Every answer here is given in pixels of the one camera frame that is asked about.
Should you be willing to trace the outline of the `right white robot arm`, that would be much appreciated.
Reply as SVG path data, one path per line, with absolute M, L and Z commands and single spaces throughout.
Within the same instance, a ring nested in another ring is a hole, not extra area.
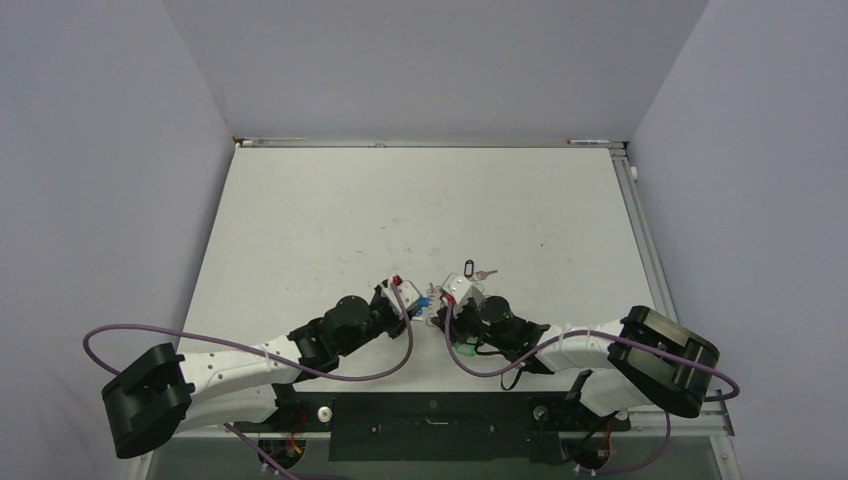
M 695 418 L 711 399 L 707 391 L 720 359 L 712 342 L 644 305 L 620 320 L 559 327 L 517 316 L 501 296 L 463 306 L 445 296 L 432 322 L 449 345 L 500 356 L 520 373 L 583 374 L 564 403 L 567 419 L 579 428 L 643 405 Z

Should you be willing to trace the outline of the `green key tag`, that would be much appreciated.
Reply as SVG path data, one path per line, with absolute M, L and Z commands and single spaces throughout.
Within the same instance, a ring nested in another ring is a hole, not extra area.
M 457 354 L 466 357 L 474 357 L 477 355 L 473 344 L 457 343 L 454 345 L 454 350 Z

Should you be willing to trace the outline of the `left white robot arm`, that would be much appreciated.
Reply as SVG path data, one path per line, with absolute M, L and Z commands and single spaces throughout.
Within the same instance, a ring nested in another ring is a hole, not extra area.
M 345 381 L 336 374 L 341 358 L 382 334 L 409 333 L 422 295 L 395 276 L 380 283 L 371 300 L 346 296 L 322 316 L 255 346 L 196 335 L 217 352 L 179 353 L 170 343 L 155 345 L 103 387 L 115 454 L 131 459 L 153 451 L 184 430 L 227 422 L 265 422 L 289 428 L 297 401 L 283 392 L 267 394 L 260 405 L 232 400 L 243 390 L 293 385 L 314 378 Z

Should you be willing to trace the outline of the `black tagged key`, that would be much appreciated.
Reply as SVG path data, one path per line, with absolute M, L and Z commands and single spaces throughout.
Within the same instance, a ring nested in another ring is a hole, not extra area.
M 496 274 L 497 272 L 497 269 L 478 270 L 475 261 L 472 259 L 466 260 L 463 266 L 463 276 L 465 278 L 473 279 L 476 281 L 483 281 L 491 275 Z

